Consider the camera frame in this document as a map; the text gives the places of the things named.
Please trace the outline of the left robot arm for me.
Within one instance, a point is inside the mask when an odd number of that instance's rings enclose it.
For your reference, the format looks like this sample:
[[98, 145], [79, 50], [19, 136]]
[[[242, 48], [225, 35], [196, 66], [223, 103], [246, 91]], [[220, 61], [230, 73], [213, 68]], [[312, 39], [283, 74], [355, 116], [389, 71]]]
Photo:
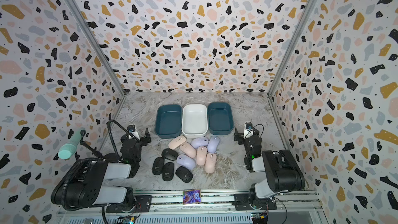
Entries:
[[109, 186], [107, 181], [133, 178], [140, 168], [142, 148], [151, 142], [148, 130], [139, 137], [131, 125], [121, 138], [121, 156], [116, 153], [103, 155], [84, 141], [85, 130], [76, 132], [70, 142], [63, 145], [58, 156], [70, 158], [81, 145], [89, 149], [92, 158], [78, 159], [51, 194], [51, 202], [61, 205], [66, 211], [102, 207], [105, 213], [149, 212], [152, 197], [136, 196], [127, 186]]

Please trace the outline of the purple mouse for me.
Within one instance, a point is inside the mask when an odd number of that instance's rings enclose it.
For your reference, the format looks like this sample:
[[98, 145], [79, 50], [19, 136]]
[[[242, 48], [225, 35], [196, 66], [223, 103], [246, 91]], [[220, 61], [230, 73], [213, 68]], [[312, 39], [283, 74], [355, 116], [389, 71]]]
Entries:
[[189, 156], [187, 156], [186, 154], [180, 154], [177, 159], [176, 162], [187, 168], [188, 170], [193, 170], [196, 166], [196, 161], [192, 158], [190, 158]]
[[209, 143], [207, 145], [207, 151], [209, 153], [215, 153], [217, 151], [219, 143], [220, 143], [220, 138], [217, 136], [212, 136], [209, 139]]
[[201, 146], [206, 147], [209, 143], [209, 139], [207, 137], [200, 137], [200, 138], [195, 138], [191, 142], [191, 146], [194, 149], [198, 149]]

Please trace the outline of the purple mouse front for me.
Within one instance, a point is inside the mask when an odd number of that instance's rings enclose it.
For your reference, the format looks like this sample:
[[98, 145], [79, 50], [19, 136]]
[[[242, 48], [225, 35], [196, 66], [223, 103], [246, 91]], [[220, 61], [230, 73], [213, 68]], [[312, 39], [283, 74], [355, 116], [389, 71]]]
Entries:
[[196, 161], [192, 158], [190, 158], [189, 156], [187, 156], [186, 154], [180, 154], [177, 159], [176, 162], [187, 168], [188, 170], [193, 170], [196, 166]]

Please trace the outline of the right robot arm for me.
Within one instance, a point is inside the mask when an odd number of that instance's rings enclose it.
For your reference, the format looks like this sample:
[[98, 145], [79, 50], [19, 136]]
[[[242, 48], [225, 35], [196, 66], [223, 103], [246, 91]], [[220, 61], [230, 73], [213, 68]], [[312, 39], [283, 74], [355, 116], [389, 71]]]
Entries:
[[275, 209], [274, 197], [305, 188], [305, 178], [288, 149], [262, 150], [260, 132], [254, 127], [234, 132], [234, 141], [245, 148], [244, 164], [251, 173], [263, 173], [265, 179], [252, 184], [248, 193], [235, 194], [233, 205], [238, 211]]

